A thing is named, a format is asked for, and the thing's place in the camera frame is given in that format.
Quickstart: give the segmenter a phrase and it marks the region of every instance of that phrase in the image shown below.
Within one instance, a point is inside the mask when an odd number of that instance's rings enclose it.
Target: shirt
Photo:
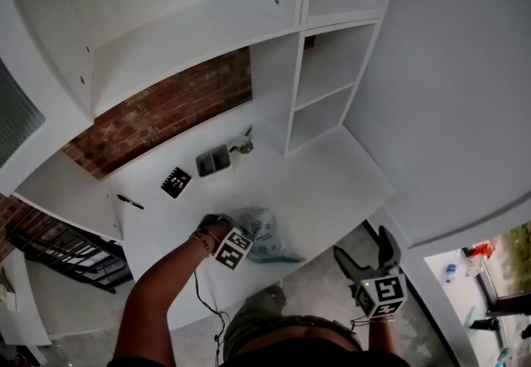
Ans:
[[[409,367],[402,358],[388,352],[378,350],[349,352],[334,342],[320,338],[282,340],[261,350],[237,355],[227,360],[222,367],[295,367],[297,365]],[[161,365],[142,358],[118,358],[112,360],[108,367],[161,367]]]

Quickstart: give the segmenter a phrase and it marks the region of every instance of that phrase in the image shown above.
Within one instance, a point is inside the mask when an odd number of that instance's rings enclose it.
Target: brick wall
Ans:
[[[249,50],[243,48],[133,95],[97,117],[63,151],[101,179],[167,139],[251,98]],[[0,195],[0,215],[0,261],[12,250],[6,241],[8,228],[23,221],[20,227],[29,224],[39,229],[52,220],[14,196]]]
[[[0,261],[13,249],[6,240],[7,229],[21,222],[25,223],[28,216],[34,213],[38,213],[38,211],[21,202],[15,196],[7,198],[0,194]]]

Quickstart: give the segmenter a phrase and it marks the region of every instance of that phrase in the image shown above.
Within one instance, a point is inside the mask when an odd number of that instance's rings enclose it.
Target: bracelet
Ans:
[[[392,318],[390,320],[371,320],[371,322],[374,322],[374,323],[394,323],[395,319]]]
[[[219,238],[217,238],[216,236],[214,236],[214,234],[212,234],[212,232],[210,230],[208,230],[207,228],[202,228],[199,231],[207,232],[208,234],[210,234],[212,236],[212,238],[217,242],[217,244],[222,244],[221,240]]]
[[[193,232],[192,234],[190,234],[190,238],[195,238],[198,242],[201,242],[204,246],[205,246],[205,249],[207,250],[207,253],[208,255],[212,255],[213,254],[213,250],[211,250],[211,248],[208,246],[208,242],[207,240],[205,240],[200,233],[198,232]]]

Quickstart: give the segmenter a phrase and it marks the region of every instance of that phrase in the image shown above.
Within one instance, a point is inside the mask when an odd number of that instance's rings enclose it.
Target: pants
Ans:
[[[284,292],[276,285],[247,298],[225,333],[223,360],[232,358],[251,340],[290,325],[313,325],[334,330],[362,350],[355,334],[337,321],[316,316],[282,316],[285,305]]]

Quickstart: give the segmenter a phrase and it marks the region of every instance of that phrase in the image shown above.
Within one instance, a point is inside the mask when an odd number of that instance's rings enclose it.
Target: desk surface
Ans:
[[[394,193],[381,169],[342,126],[282,156],[273,149],[252,103],[189,130],[111,174],[105,183],[124,234],[124,251],[138,280],[158,259],[183,243],[206,213],[250,206],[270,208],[296,253],[310,260],[332,246]],[[233,155],[234,172],[208,182],[197,176],[198,154],[230,143],[253,124],[254,150]],[[192,176],[177,199],[161,188],[175,167]],[[120,193],[144,210],[122,203]],[[197,271],[202,298],[224,309],[269,286],[303,264],[256,265],[237,272],[209,259]],[[170,329],[210,315],[197,300],[193,279],[173,303]]]

